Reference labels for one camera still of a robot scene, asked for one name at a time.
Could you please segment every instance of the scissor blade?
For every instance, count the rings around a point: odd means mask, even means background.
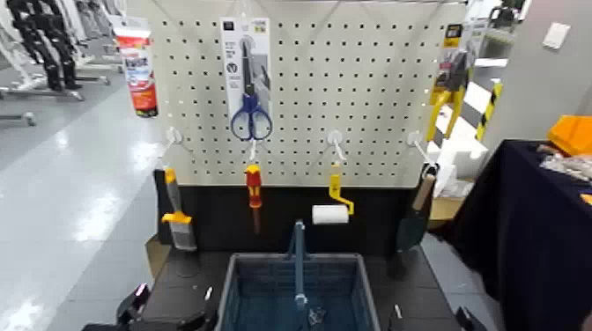
[[[242,42],[242,79],[245,93],[253,95],[255,93],[255,87],[253,86],[251,73],[251,56],[245,41]]]

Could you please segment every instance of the blue basket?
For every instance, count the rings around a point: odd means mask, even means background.
[[[231,257],[219,317],[216,331],[380,331],[362,256],[306,254],[301,222],[288,254]]]

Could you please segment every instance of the basket handle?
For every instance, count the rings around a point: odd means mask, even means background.
[[[308,259],[304,242],[304,228],[305,226],[304,223],[302,223],[302,220],[298,220],[294,225],[294,233],[290,240],[290,248],[286,256],[286,259],[290,260],[292,255],[294,255],[294,269],[296,273],[296,296],[294,297],[294,301],[296,301],[296,306],[299,311],[303,311],[308,302],[307,296],[304,294],[304,260]]]

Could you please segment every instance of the screwdriver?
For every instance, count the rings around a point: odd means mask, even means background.
[[[259,165],[249,165],[245,170],[247,175],[248,206],[253,210],[253,225],[255,234],[261,231],[261,169]]]

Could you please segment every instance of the scissors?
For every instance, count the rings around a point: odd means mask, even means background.
[[[248,141],[251,139],[263,140],[270,136],[272,131],[272,122],[270,116],[261,107],[259,103],[259,96],[255,91],[255,84],[253,82],[253,72],[251,71],[251,49],[247,40],[241,41],[242,46],[242,77],[243,88],[242,93],[242,107],[239,109],[233,118],[230,120],[230,129],[237,138],[241,141]],[[240,118],[247,122],[247,130],[239,125]],[[259,133],[257,126],[265,125],[264,131]]]

